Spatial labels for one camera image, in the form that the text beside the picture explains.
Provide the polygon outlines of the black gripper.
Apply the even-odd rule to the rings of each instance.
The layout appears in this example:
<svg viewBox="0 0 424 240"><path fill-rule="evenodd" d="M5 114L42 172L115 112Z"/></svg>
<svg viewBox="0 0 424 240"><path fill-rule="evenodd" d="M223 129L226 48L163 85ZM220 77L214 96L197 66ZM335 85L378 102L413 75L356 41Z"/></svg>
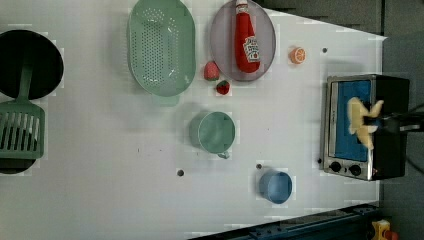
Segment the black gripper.
<svg viewBox="0 0 424 240"><path fill-rule="evenodd" d="M424 131L424 114L412 112L391 114L382 117L383 128L395 134Z"/></svg>

